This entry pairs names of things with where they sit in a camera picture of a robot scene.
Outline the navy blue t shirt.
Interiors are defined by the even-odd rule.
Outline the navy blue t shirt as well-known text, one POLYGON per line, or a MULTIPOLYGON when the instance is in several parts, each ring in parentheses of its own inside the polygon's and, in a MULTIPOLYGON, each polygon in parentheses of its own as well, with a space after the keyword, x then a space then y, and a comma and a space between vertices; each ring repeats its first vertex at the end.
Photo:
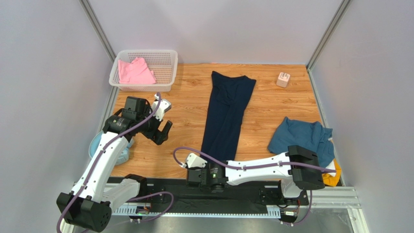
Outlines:
POLYGON ((219 161, 234 160, 244 111, 256 80, 247 76, 231 78, 213 71, 201 152, 219 161))

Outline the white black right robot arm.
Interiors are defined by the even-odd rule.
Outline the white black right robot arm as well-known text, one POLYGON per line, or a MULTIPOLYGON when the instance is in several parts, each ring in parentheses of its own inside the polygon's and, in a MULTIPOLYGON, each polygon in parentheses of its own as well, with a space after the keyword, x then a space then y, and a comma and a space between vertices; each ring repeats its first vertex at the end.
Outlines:
POLYGON ((190 153, 182 165, 187 170, 205 171, 211 189, 224 189, 248 182, 278 180, 283 200, 301 197, 302 191, 325 188, 323 172, 316 152, 301 146, 288 146, 287 152, 265 159, 224 161, 209 164, 206 159, 190 153))

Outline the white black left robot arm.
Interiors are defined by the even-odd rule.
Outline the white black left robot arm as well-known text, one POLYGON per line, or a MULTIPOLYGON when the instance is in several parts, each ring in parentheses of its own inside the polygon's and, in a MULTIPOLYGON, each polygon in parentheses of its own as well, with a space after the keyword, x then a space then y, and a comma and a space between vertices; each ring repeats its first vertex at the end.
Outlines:
POLYGON ((69 193, 60 193, 57 198, 61 212, 56 226, 58 233, 63 222, 86 232, 100 233, 109 224, 112 213, 123 204, 165 194, 164 191, 150 194, 147 179, 134 174, 124 177, 110 190, 104 189, 117 160, 136 134, 144 135, 156 145, 168 139, 172 122, 167 121, 162 130, 159 126, 171 107, 160 93, 155 95, 153 103, 127 97, 124 107, 105 121, 98 147, 86 170, 69 193))

